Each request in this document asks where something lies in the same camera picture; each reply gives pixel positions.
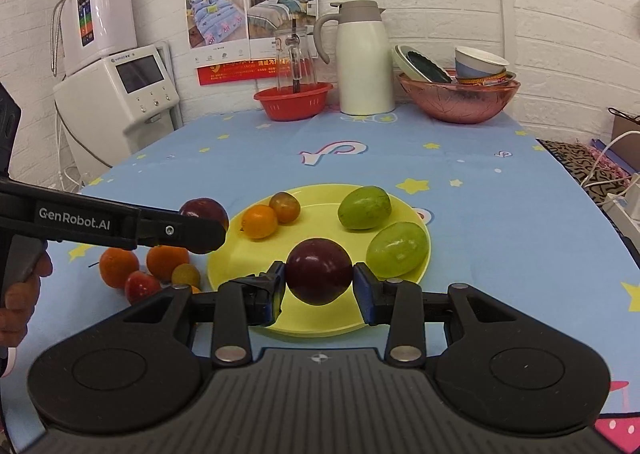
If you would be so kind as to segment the left human hand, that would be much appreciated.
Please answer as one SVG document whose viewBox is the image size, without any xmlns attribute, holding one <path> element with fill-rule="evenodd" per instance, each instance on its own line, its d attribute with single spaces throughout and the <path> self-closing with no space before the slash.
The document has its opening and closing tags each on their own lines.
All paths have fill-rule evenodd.
<svg viewBox="0 0 640 454">
<path fill-rule="evenodd" d="M 28 323 L 39 298 L 41 280 L 52 271 L 51 259 L 44 252 L 26 280 L 10 286 L 6 291 L 0 318 L 2 347 L 17 347 L 27 335 Z"/>
</svg>

